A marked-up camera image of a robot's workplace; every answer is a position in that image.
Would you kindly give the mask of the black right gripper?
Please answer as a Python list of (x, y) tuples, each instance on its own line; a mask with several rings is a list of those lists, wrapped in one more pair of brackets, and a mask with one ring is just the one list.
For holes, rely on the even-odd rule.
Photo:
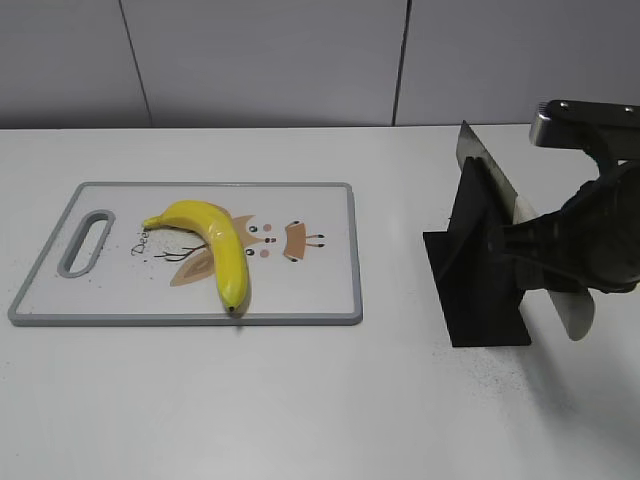
[(495, 227), (488, 248), (515, 256), (521, 290), (631, 292), (639, 284), (639, 164), (585, 182), (560, 210)]

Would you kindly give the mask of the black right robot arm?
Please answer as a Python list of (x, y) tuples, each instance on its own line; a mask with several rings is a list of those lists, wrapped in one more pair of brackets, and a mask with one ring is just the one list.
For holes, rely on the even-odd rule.
[(489, 248), (514, 265), (523, 290), (628, 293), (639, 283), (639, 155), (587, 137), (599, 176), (560, 209), (492, 233)]

